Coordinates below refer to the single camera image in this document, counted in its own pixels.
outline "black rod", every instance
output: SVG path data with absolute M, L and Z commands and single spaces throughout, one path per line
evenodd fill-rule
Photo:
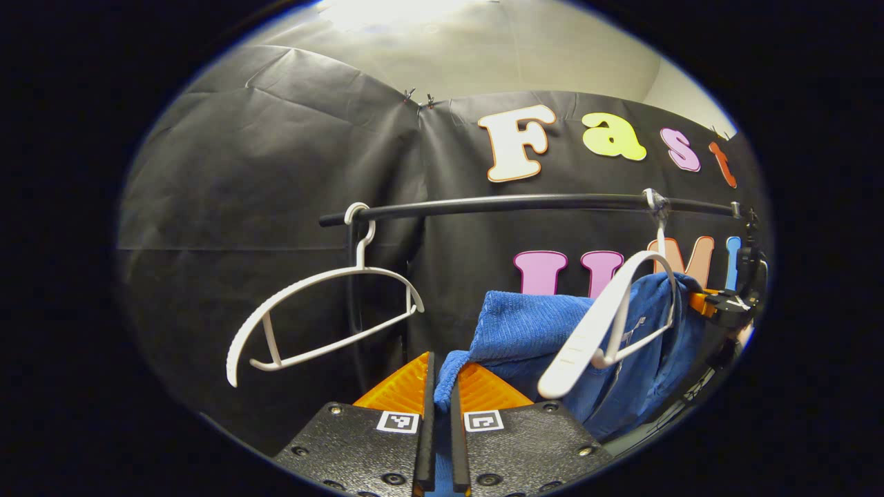
M 734 216 L 730 205 L 669 198 L 672 210 Z M 502 210 L 542 209 L 588 209 L 588 210 L 650 210 L 644 195 L 499 195 L 437 200 L 432 202 L 404 203 L 358 210 L 353 219 L 360 222 L 379 219 L 423 218 L 444 214 L 470 212 L 497 212 Z M 344 213 L 329 214 L 319 218 L 320 226 L 344 224 Z

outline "blue cloth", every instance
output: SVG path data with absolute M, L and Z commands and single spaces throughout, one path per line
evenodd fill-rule
M 454 491 L 453 466 L 451 464 L 451 418 L 436 416 L 433 425 L 433 445 L 436 448 L 436 488 L 424 493 L 425 497 L 463 497 Z
M 597 439 L 628 432 L 674 391 L 697 354 L 704 320 L 688 306 L 688 292 L 701 291 L 691 277 L 676 273 L 673 328 L 638 352 L 603 370 L 591 365 L 562 402 Z M 480 363 L 534 401 L 537 381 L 594 300 L 569 295 L 488 292 L 469 350 L 455 350 L 442 364 L 434 401 L 450 407 L 451 390 L 466 363 Z M 629 292 L 629 313 L 621 348 L 662 327 L 671 288 L 664 272 L 638 279 Z M 607 348 L 610 330 L 602 340 Z

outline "white plastic hanger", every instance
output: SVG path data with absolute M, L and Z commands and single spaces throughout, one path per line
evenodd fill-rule
M 638 349 L 644 347 L 661 333 L 672 327 L 676 285 L 675 275 L 663 252 L 663 247 L 665 246 L 663 228 L 666 218 L 665 215 L 659 215 L 658 210 L 661 205 L 659 199 L 654 198 L 656 192 L 650 189 L 644 192 L 648 195 L 648 204 L 655 211 L 655 217 L 659 222 L 659 229 L 657 231 L 659 252 L 643 250 L 633 255 L 617 271 L 605 289 L 602 290 L 602 293 L 599 294 L 590 309 L 586 311 L 583 319 L 577 324 L 571 336 L 565 340 L 565 343 L 559 350 L 559 354 L 553 358 L 549 367 L 546 368 L 546 371 L 544 371 L 544 374 L 537 382 L 537 392 L 546 399 L 559 399 L 568 394 L 590 362 L 598 369 L 605 369 L 637 352 Z M 629 313 L 629 290 L 632 286 L 632 278 L 638 266 L 648 260 L 660 262 L 669 278 L 669 286 L 672 288 L 669 318 L 662 328 L 636 343 L 620 349 L 626 317 Z M 607 352 L 603 352 L 599 346 L 605 338 L 608 328 L 611 329 L 611 337 L 608 341 Z
M 368 205 L 361 202 L 354 203 L 347 209 L 347 213 L 344 215 L 344 222 L 348 225 L 351 224 L 353 222 L 354 213 L 359 209 L 368 209 L 368 207 Z M 258 325 L 259 320 L 263 321 L 264 324 L 264 334 L 267 337 L 267 347 L 270 348 L 273 363 L 261 363 L 259 361 L 256 361 L 255 359 L 249 359 L 248 361 L 250 364 L 262 371 L 279 371 L 281 369 L 294 366 L 298 363 L 309 361 L 310 359 L 328 354 L 333 350 L 337 350 L 339 348 L 350 345 L 351 343 L 361 340 L 371 335 L 372 333 L 378 332 L 390 325 L 394 325 L 400 322 L 402 319 L 411 316 L 416 311 L 423 312 L 423 301 L 421 300 L 421 296 L 417 293 L 417 290 L 415 290 L 415 287 L 411 284 L 411 282 L 393 271 L 388 271 L 386 269 L 381 269 L 377 267 L 367 267 L 365 265 L 365 247 L 369 243 L 371 243 L 374 237 L 375 222 L 369 221 L 369 232 L 365 235 L 365 238 L 360 240 L 359 243 L 356 245 L 355 266 L 321 272 L 307 279 L 302 279 L 301 281 L 298 281 L 297 283 L 294 283 L 289 287 L 285 287 L 282 290 L 279 290 L 275 295 L 264 301 L 264 303 L 262 303 L 260 306 L 258 306 L 257 309 L 255 309 L 254 312 L 252 312 L 251 316 L 249 316 L 248 319 L 246 319 L 246 322 L 242 324 L 240 330 L 236 332 L 236 336 L 233 337 L 233 342 L 230 345 L 230 350 L 227 351 L 227 381 L 229 381 L 232 386 L 237 386 L 236 369 L 237 365 L 240 362 L 240 354 L 242 353 L 242 349 L 246 345 L 246 339 L 248 338 L 249 334 L 252 333 L 252 330 L 254 330 L 255 327 Z M 391 278 L 396 278 L 404 283 L 406 286 L 405 312 L 398 315 L 397 317 L 384 321 L 384 323 L 381 323 L 380 325 L 374 326 L 368 330 L 365 330 L 364 332 L 357 333 L 343 340 L 338 340 L 332 344 L 317 348 L 315 350 L 310 350 L 309 352 L 305 352 L 303 354 L 298 354 L 294 357 L 280 359 L 279 351 L 276 344 L 276 338 L 273 336 L 273 326 L 271 324 L 270 311 L 274 307 L 276 307 L 277 304 L 284 301 L 288 296 L 296 294 L 306 287 L 310 287 L 311 285 L 315 285 L 316 283 L 326 281 L 327 279 L 333 279 L 339 276 L 350 276 L 354 274 L 381 274 L 384 276 L 389 276 Z M 412 304 L 411 302 L 412 298 L 415 299 L 414 304 Z

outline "yellow letter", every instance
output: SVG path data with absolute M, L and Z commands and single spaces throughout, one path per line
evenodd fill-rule
M 583 144 L 600 156 L 623 155 L 629 160 L 642 160 L 648 151 L 638 144 L 636 131 L 624 118 L 605 112 L 586 114 L 581 122 L 589 129 L 583 133 Z M 607 123 L 607 127 L 597 127 Z
M 525 155 L 525 145 L 530 145 L 538 154 L 546 152 L 546 132 L 534 121 L 525 126 L 525 131 L 519 131 L 519 121 L 523 119 L 552 124 L 555 114 L 545 105 L 534 105 L 479 119 L 479 126 L 488 130 L 492 141 L 494 166 L 488 170 L 488 180 L 495 183 L 520 180 L 540 172 L 540 163 L 528 160 Z

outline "black fabric backdrop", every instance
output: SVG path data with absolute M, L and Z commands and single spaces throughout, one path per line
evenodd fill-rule
M 548 150 L 529 158 L 537 176 L 491 183 L 484 115 L 542 103 L 557 121 L 544 125 Z M 643 161 L 598 156 L 583 146 L 588 112 L 626 119 L 648 150 Z M 661 127 L 688 137 L 700 172 L 678 169 Z M 320 215 L 353 202 L 369 206 L 537 193 L 641 193 L 719 204 L 754 205 L 769 219 L 757 164 L 745 141 L 726 142 L 688 119 L 640 103 L 570 92 L 519 92 L 457 98 L 432 109 L 327 57 L 280 47 L 238 49 L 197 78 L 145 139 L 121 203 L 118 267 L 136 341 L 170 393 L 257 450 L 279 451 L 325 402 L 362 394 L 344 348 L 275 373 L 243 361 L 240 387 L 225 378 L 227 348 L 264 299 L 298 279 L 343 267 L 345 228 L 321 228 Z M 737 189 L 727 185 L 715 140 L 728 154 Z M 514 211 L 378 222 L 367 262 L 406 274 L 426 304 L 390 331 L 365 340 L 370 381 L 408 357 L 467 348 L 484 293 L 519 291 L 512 258 L 525 250 L 568 256 L 559 293 L 586 296 L 580 256 L 615 250 L 625 257 L 654 239 L 643 212 Z M 699 236 L 715 239 L 708 286 L 723 287 L 732 218 L 674 213 L 667 236 L 684 262 Z M 763 239 L 768 255 L 772 239 Z M 651 265 L 647 264 L 646 272 Z M 401 312 L 402 285 L 361 280 L 362 321 Z M 273 311 L 280 353 L 294 355 L 347 336 L 344 280 L 310 288 Z M 262 333 L 243 359 L 270 361 Z

